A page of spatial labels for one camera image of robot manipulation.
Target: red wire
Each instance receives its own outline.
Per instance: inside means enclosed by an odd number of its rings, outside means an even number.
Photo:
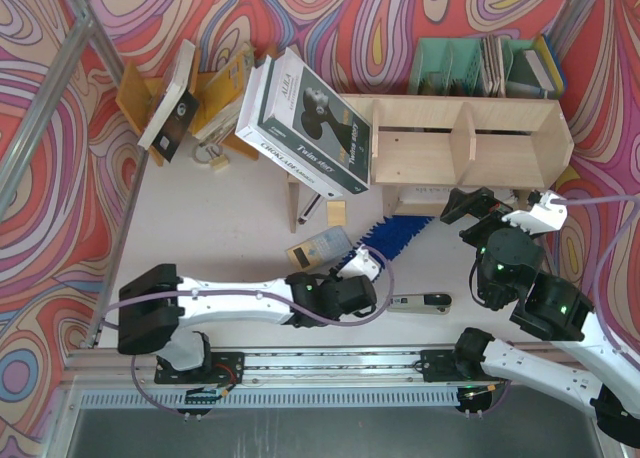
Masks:
[[[222,363],[216,363],[215,365],[213,365],[214,367],[217,368],[222,368],[223,370],[225,370],[227,373],[229,373],[229,376],[231,377],[231,383],[233,383],[234,385],[236,384],[236,375],[235,373],[231,370],[231,368],[229,368],[227,365],[223,365]]]

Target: marker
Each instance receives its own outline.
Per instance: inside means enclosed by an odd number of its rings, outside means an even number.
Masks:
[[[316,193],[315,195],[313,195],[311,197],[311,200],[309,200],[309,203],[307,203],[307,206],[302,209],[302,213],[300,213],[300,216],[298,216],[298,224],[304,225],[309,220],[309,218],[311,218],[311,215],[313,215],[315,211],[320,208],[320,204],[322,204],[323,201],[324,198],[321,194]]]

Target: gray floor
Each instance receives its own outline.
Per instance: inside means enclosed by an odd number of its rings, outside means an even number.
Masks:
[[[443,408],[220,410],[183,423],[153,410],[81,412],[69,456],[216,458],[601,457],[586,418],[524,387],[483,420]]]

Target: psychedelic pattern backdrop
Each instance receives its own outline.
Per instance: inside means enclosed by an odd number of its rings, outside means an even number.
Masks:
[[[0,154],[72,21],[62,0],[0,0]],[[0,456],[42,452],[139,156],[111,78],[87,49],[0,223]]]
[[[403,93],[420,36],[500,31],[530,38],[548,29],[563,1],[91,3],[125,61],[135,60],[146,76],[166,69],[182,38],[204,50],[203,71],[219,68],[250,40],[259,52],[274,42],[297,47],[339,91]],[[572,35],[573,46],[562,49],[570,83],[563,107],[577,141],[572,168],[559,183],[567,196],[638,193],[640,181],[640,0],[595,1],[582,30]],[[60,0],[0,3],[4,152],[71,20]],[[139,156],[113,96],[102,65],[87,51],[0,225],[1,456],[31,456],[41,450],[48,397],[64,354],[86,332],[102,285]],[[554,243],[565,275],[577,277],[585,263],[587,270],[592,266],[624,212],[628,208],[571,211],[570,226]],[[616,317],[630,332],[634,327],[628,320],[638,316],[632,307],[640,306],[626,300],[637,296],[640,280],[637,240],[630,243],[627,237],[627,246],[619,247],[603,284]]]

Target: blue bristle mat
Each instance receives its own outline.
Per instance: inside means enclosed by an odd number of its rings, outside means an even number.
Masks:
[[[384,257],[391,261],[398,256],[409,242],[427,226],[432,216],[403,216],[397,215],[385,218],[383,222],[378,222],[358,241],[353,250],[342,259],[336,268],[340,270],[349,260],[355,256],[355,250],[360,245],[367,245],[375,248]]]

